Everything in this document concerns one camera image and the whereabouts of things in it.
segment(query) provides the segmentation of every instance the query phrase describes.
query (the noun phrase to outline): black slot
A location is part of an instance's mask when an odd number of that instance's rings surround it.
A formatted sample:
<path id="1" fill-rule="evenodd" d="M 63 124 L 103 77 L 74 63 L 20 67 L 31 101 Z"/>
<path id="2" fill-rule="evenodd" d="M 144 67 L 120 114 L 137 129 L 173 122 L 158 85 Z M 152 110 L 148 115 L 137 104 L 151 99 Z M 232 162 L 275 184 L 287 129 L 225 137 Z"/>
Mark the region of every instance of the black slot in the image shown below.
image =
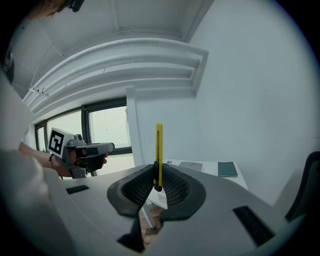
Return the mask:
<path id="1" fill-rule="evenodd" d="M 88 189 L 89 188 L 86 185 L 80 185 L 80 186 L 69 187 L 69 188 L 66 188 L 65 190 L 69 195 L 71 195 L 71 194 L 78 193 Z"/>
<path id="2" fill-rule="evenodd" d="M 274 234 L 258 219 L 248 206 L 238 207 L 233 209 L 233 211 L 257 246 L 263 245 L 274 237 Z"/>

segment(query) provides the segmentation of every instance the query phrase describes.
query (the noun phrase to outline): black chair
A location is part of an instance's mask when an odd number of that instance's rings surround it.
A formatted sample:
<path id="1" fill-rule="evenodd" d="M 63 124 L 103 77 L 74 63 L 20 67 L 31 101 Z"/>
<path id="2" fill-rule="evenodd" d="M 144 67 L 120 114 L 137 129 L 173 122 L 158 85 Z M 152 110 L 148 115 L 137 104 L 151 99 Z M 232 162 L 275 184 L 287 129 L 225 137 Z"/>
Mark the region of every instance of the black chair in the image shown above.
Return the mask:
<path id="1" fill-rule="evenodd" d="M 306 159 L 298 193 L 285 218 L 291 222 L 296 217 L 307 213 L 316 200 L 319 189 L 320 152 L 313 152 Z"/>

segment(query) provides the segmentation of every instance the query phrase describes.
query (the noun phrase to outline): yellow utility knife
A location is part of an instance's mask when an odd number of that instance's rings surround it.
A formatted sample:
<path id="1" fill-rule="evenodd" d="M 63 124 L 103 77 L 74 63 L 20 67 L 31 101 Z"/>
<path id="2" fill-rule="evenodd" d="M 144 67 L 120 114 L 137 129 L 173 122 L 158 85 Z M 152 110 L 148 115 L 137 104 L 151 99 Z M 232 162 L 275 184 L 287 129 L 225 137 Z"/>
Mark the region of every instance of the yellow utility knife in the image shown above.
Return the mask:
<path id="1" fill-rule="evenodd" d="M 163 128 L 161 123 L 156 124 L 156 140 L 155 140 L 155 162 L 153 174 L 153 187 L 156 191 L 162 190 L 162 161 L 163 161 Z"/>

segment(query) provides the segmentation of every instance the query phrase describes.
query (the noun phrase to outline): white ceiling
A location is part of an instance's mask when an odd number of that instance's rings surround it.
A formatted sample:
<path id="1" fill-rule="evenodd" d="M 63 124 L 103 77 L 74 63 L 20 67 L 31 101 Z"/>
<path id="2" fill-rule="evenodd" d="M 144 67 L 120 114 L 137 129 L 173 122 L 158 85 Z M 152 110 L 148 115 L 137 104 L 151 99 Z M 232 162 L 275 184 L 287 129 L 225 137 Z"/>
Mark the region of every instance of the white ceiling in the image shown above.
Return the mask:
<path id="1" fill-rule="evenodd" d="M 188 43 L 213 1 L 85 0 L 77 13 L 64 9 L 24 20 L 12 38 L 13 86 L 23 98 L 65 58 L 109 41 L 154 37 Z"/>

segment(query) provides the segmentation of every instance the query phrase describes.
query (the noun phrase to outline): green notebook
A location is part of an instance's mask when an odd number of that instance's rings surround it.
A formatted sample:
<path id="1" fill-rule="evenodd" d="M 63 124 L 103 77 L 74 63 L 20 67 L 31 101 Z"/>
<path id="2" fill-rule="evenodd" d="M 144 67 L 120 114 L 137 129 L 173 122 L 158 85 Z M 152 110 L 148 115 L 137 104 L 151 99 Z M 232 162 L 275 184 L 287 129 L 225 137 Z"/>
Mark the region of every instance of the green notebook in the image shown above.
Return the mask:
<path id="1" fill-rule="evenodd" d="M 236 167 L 233 162 L 218 162 L 219 177 L 238 177 Z"/>

